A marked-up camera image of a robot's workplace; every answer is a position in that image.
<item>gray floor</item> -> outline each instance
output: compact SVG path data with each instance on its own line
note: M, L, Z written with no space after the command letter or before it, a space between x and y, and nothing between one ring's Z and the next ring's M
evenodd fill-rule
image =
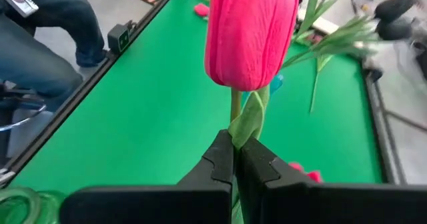
M150 8L148 4L138 0L89 0L97 13L102 31L106 34L116 23L124 23L129 19L140 19ZM359 4L367 3L371 7L383 0L356 0ZM425 17L427 13L419 8L412 8L407 12L408 17ZM350 0L339 0L333 8L325 13L325 19L342 25L354 16ZM63 56L75 66L74 44L66 32L60 29L39 29L36 38L48 45L59 55ZM400 63L404 66L405 77L397 68L398 57L393 45L400 50ZM427 85L421 78L417 66L415 66L406 43L383 44L377 47L379 53L373 57L375 64L385 70L380 86L387 108L414 121L427 126ZM20 129L13 131L13 152L22 148L20 143L25 144L34 133L43 128L48 122L49 115L34 120ZM427 134L419 130L391 119L390 124L394 132L394 138L398 144L400 160L404 167L406 178L412 184L427 183Z

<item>green table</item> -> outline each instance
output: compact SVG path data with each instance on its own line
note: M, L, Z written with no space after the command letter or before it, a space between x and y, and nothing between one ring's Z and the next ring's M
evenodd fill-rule
M105 64L56 115L11 170L9 186L64 193L91 185L177 183L228 126L230 89L205 74L207 22L199 0L161 0L129 48ZM292 45L287 57L304 50ZM327 182L386 181L360 62L334 57L282 73L261 142L284 161L320 170Z

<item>jeans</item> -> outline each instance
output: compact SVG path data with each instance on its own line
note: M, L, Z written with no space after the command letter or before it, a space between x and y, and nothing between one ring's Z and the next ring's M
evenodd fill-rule
M99 25L87 0L33 0L39 10L23 18L0 0L0 79L34 89L48 111L59 106L83 78L69 62L36 41L25 28L61 27L76 44L76 61L94 67L105 57Z

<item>blue object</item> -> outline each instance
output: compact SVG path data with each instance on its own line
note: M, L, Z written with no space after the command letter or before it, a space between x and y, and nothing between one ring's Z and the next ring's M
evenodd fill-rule
M277 74L274 76L272 82L270 83L270 96L273 95L282 85L283 85L284 76L282 74ZM242 106L245 105L246 99L249 97L248 91L243 92L242 94Z

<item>red object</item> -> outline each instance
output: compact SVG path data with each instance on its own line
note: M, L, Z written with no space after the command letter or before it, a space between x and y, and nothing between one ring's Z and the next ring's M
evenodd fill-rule
M299 163L289 163L289 166L293 167L294 169L306 174L311 180L318 182L318 183L322 183L323 179L322 176L320 175L319 171L311 171L309 173L304 172L304 168L299 164Z
M239 91L268 85L282 66L297 12L298 0L211 0L206 73Z
M203 3L194 6L194 11L200 17L207 17L209 15L209 7Z

